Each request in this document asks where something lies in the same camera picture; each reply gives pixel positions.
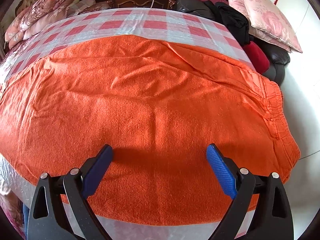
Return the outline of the orange pants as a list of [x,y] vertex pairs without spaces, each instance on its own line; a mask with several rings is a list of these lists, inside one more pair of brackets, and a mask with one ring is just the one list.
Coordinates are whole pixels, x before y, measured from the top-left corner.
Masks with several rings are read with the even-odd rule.
[[93,211],[157,226],[223,217],[231,200],[206,159],[209,144],[282,181],[300,158],[278,85],[206,48],[104,37],[43,57],[3,86],[1,154],[30,183],[106,144],[113,161]]

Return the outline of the red white checkered tablecloth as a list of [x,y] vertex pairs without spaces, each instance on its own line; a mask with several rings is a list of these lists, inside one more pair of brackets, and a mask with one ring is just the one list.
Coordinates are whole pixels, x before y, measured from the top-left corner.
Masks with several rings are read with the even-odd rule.
[[[184,14],[182,12],[167,11],[162,9],[111,9],[107,11],[93,12],[86,15],[73,16],[66,20],[49,24],[34,37],[19,43],[12,49],[1,63],[1,85],[4,89],[8,86],[6,82],[15,77],[19,72],[27,68],[37,60],[47,56],[53,56],[57,51],[61,51],[72,45],[78,45],[86,41],[96,41],[97,38],[133,38],[138,42],[138,38],[164,41],[170,43],[181,43],[190,45],[191,49],[204,49],[205,52],[217,54],[230,64],[229,67],[222,65],[206,65],[204,70],[208,76],[199,77],[196,85],[204,85],[204,81],[210,81],[215,85],[216,90],[212,90],[207,99],[215,102],[213,110],[217,114],[240,114],[237,109],[245,110],[246,101],[249,99],[244,88],[249,88],[247,83],[236,83],[240,80],[241,74],[257,74],[253,69],[248,57],[238,42],[222,24],[210,21],[198,16]],[[19,193],[22,201],[30,205],[31,190],[34,191],[37,181],[38,169],[30,158],[20,157],[20,153],[13,153],[13,157],[7,157],[7,152],[2,152],[5,159],[3,164],[6,168],[1,168],[7,182],[14,187],[14,191]],[[93,197],[93,209],[100,215],[103,222],[121,221],[124,224],[145,224],[152,226],[191,226],[196,224],[217,224],[222,219],[222,212],[226,211],[228,200],[223,197],[222,190],[213,184],[213,202],[204,202],[204,195],[196,192],[198,200],[203,200],[201,204],[209,204],[209,209],[200,209],[197,215],[196,209],[191,209],[189,217],[180,210],[172,210],[172,217],[167,220],[156,220],[157,213],[149,213],[145,218],[142,215],[125,215],[124,211],[120,215],[107,213],[107,206],[100,205],[99,197],[105,191]]]

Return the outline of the red folded cloth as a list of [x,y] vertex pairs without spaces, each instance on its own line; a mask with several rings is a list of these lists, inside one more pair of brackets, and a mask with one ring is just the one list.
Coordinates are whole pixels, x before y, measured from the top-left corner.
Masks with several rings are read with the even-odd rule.
[[256,45],[253,41],[249,42],[242,46],[242,49],[245,51],[246,55],[250,59],[253,67],[259,74],[263,74],[270,67],[270,62],[266,57],[265,53]]

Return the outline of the pink floral pillow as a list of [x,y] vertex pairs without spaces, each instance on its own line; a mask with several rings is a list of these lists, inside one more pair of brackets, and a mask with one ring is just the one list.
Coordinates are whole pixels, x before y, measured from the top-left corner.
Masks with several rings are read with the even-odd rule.
[[270,0],[228,0],[229,6],[242,13],[249,21],[249,33],[289,53],[302,49],[291,24]]

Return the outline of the folded floral quilt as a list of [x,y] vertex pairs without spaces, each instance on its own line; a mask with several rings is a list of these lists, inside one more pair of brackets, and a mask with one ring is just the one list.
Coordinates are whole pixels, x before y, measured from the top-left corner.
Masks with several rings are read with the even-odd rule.
[[41,32],[47,25],[67,17],[68,9],[80,0],[38,0],[21,11],[5,32],[5,44],[12,49],[22,40]]

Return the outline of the small pink bed pillow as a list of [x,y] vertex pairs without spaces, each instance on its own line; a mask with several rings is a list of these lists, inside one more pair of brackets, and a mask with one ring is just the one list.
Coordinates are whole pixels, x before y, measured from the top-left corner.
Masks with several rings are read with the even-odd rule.
[[111,7],[106,1],[97,3],[95,0],[81,0],[68,9],[67,18],[89,12],[107,10],[110,8]]

